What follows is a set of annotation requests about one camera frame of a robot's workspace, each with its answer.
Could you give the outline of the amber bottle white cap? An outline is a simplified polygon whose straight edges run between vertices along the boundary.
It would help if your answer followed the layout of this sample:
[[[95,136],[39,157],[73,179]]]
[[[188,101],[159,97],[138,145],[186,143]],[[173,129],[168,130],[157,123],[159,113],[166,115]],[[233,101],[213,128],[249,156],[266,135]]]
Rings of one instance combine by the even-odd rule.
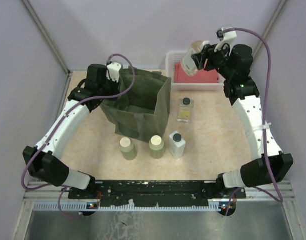
[[[209,44],[209,41],[198,40],[193,42],[185,56],[181,59],[181,67],[188,76],[192,77],[198,72],[196,63],[194,62],[192,56],[200,53],[207,44]]]

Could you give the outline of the green canvas bag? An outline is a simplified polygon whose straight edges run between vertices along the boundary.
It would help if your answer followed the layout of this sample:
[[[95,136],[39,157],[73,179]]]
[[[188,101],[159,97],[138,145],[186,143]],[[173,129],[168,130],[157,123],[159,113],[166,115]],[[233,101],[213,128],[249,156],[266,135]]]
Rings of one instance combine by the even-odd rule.
[[[115,126],[115,133],[142,142],[162,137],[170,114],[171,79],[158,71],[130,68],[120,71],[120,91],[135,78],[132,88],[115,101],[104,100],[100,108]]]

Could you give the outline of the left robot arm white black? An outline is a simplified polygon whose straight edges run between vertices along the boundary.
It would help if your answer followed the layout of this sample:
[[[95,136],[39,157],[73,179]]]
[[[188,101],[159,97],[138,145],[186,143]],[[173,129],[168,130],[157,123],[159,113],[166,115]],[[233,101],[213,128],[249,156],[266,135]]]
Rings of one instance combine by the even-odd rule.
[[[120,96],[120,70],[122,65],[108,62],[106,65],[91,64],[86,78],[70,92],[64,108],[54,124],[33,147],[25,147],[26,164],[23,175],[44,181],[55,187],[76,188],[86,198],[97,192],[94,178],[72,170],[61,162],[64,149],[80,123],[103,100],[116,100]]]

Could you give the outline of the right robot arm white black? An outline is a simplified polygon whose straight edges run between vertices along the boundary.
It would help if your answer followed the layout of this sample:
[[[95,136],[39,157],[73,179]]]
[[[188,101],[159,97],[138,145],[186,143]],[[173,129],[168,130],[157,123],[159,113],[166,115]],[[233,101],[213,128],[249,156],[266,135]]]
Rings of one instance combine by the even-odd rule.
[[[227,198],[234,188],[258,187],[281,182],[293,165],[291,154],[283,153],[276,143],[270,125],[262,119],[258,88],[250,77],[253,62],[252,48],[238,44],[230,48],[225,44],[221,50],[204,41],[202,50],[192,55],[198,70],[216,70],[224,78],[224,93],[238,114],[250,147],[251,161],[235,171],[218,176],[216,192]]]

